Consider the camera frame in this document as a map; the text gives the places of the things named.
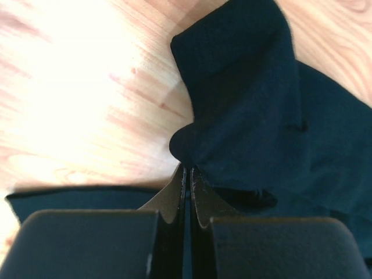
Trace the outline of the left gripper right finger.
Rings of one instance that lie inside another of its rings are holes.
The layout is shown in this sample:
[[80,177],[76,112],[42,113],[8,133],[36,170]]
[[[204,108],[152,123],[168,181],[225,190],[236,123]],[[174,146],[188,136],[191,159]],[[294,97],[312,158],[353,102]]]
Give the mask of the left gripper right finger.
[[193,278],[370,278],[351,232],[323,217],[246,217],[189,173]]

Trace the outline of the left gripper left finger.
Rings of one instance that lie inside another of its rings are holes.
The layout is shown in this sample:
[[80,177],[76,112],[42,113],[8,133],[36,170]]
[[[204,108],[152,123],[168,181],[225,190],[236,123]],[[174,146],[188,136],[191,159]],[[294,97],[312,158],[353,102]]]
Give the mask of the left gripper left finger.
[[66,187],[9,195],[21,227],[2,278],[181,278],[187,172],[160,191]]

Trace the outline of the black t shirt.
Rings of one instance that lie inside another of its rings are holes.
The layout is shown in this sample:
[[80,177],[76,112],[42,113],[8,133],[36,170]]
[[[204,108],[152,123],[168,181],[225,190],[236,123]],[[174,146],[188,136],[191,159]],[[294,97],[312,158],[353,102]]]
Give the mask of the black t shirt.
[[181,164],[371,258],[371,2],[1,2],[2,255],[33,212],[134,208]]

